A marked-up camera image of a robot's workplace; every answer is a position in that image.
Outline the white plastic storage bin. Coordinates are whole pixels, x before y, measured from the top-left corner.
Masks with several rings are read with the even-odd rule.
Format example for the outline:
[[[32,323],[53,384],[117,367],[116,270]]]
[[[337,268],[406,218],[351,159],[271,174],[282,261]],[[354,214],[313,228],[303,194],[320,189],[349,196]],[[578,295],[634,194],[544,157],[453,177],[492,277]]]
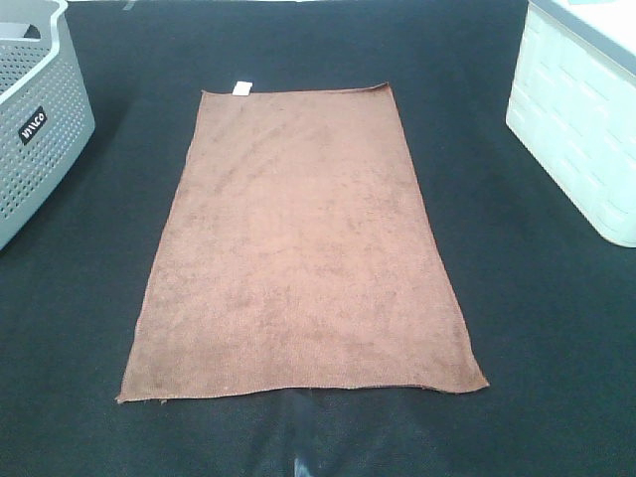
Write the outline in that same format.
[[[506,124],[603,238],[634,246],[634,2],[529,2]]]

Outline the grey perforated plastic basket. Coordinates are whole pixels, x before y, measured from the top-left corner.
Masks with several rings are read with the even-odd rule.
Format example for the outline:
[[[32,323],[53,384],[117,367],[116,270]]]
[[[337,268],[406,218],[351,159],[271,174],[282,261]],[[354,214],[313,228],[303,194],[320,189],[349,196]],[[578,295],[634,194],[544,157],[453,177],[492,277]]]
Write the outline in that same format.
[[[95,129],[65,1],[4,1],[1,20],[36,38],[1,40],[1,242],[38,211]]]

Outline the brown microfiber towel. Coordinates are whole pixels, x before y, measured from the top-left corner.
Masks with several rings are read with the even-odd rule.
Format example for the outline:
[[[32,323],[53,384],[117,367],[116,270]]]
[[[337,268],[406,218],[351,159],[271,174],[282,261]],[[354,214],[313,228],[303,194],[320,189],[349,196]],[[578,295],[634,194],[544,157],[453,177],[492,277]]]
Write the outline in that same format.
[[[391,87],[204,92],[118,401],[487,385]]]

